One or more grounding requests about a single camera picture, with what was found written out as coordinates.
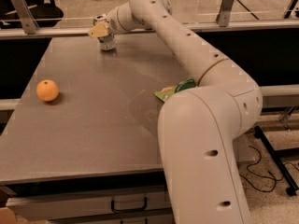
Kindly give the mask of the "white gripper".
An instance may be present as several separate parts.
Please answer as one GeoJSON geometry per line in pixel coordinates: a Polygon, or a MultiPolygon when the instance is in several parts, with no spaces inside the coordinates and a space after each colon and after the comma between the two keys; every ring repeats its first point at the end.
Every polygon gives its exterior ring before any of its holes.
{"type": "Polygon", "coordinates": [[[107,22],[98,22],[88,31],[89,37],[99,38],[109,35],[108,26],[114,34],[117,34],[120,31],[115,10],[111,10],[107,13],[107,22]]]}

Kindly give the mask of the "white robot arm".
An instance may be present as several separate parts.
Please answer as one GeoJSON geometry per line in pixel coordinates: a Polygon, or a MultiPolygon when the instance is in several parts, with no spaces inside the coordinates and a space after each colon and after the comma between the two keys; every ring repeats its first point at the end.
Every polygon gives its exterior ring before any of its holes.
{"type": "Polygon", "coordinates": [[[164,104],[158,143],[176,224],[251,224],[234,140],[261,114],[263,96],[239,65],[171,16],[167,0],[128,0],[93,37],[150,28],[194,79],[164,104]]]}

